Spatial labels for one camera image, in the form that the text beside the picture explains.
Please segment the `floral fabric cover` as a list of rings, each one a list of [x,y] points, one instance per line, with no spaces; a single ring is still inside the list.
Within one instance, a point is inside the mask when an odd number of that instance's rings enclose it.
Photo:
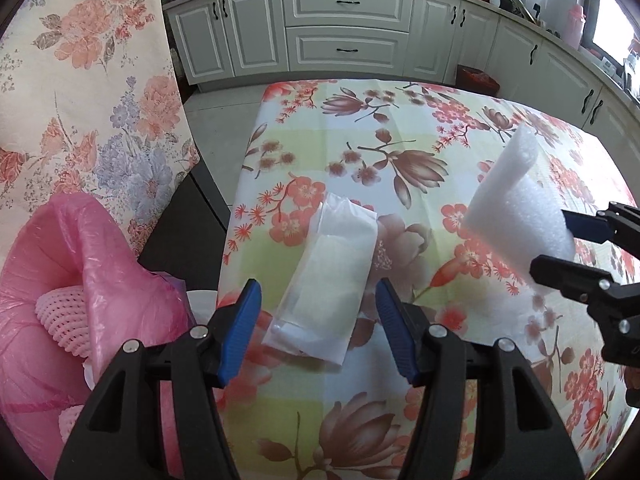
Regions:
[[[84,192],[135,252],[200,156],[162,0],[24,0],[1,39],[1,247]]]

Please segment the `floral table cloth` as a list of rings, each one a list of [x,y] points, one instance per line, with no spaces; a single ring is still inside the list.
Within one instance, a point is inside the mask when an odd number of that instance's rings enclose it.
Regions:
[[[399,470],[422,393],[397,371],[366,292],[340,366],[265,346],[326,194],[373,210],[370,281],[456,334],[515,339],[559,410],[587,474],[623,437],[631,410],[622,370],[601,360],[588,314],[537,296],[462,220],[519,125],[534,130],[538,186],[565,209],[592,214],[639,188],[590,133],[540,110],[409,81],[278,82],[262,97],[247,143],[218,285],[228,304],[250,278],[262,314],[240,374],[218,393],[245,479],[388,479]]]

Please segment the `white foam sheet roll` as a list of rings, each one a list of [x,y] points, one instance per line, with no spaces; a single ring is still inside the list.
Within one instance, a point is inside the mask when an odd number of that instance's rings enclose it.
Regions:
[[[551,289],[534,282],[530,264],[541,255],[572,261],[575,242],[554,192],[537,180],[540,154],[534,129],[519,125],[480,182],[463,227],[544,296]]]

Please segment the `pink trash bag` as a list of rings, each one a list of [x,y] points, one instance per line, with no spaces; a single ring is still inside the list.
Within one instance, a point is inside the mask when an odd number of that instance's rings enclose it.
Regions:
[[[140,266],[95,198],[35,211],[1,271],[1,416],[46,478],[120,346],[173,341],[191,321],[184,292]]]

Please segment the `dark floor trash bin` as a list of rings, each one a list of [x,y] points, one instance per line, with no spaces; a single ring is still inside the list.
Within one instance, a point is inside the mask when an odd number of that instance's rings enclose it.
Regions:
[[[482,94],[483,96],[498,96],[500,84],[482,70],[471,66],[458,65],[454,88]]]

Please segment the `pink thermos bottle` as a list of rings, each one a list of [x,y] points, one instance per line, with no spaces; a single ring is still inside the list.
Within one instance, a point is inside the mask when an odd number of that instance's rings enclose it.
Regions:
[[[566,23],[562,33],[564,41],[574,50],[578,50],[582,43],[585,24],[584,8],[576,3],[567,12]]]

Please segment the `pink foam fruit net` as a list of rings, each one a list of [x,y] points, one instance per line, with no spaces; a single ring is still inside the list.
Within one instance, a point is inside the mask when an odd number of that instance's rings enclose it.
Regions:
[[[50,290],[40,296],[35,315],[54,342],[76,358],[90,356],[86,295],[81,285]]]

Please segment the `clear plastic wrapper bag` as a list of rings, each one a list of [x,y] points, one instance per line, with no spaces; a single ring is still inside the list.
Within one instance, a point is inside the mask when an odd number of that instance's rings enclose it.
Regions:
[[[378,215],[326,194],[311,217],[305,249],[264,337],[291,356],[341,365],[367,287]]]

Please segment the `white kitchen cabinets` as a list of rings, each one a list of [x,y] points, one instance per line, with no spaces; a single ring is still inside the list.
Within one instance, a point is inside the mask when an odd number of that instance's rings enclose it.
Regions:
[[[613,145],[639,137],[639,107],[565,42],[478,0],[176,0],[165,8],[191,84],[389,76],[452,84],[482,70],[505,99]]]

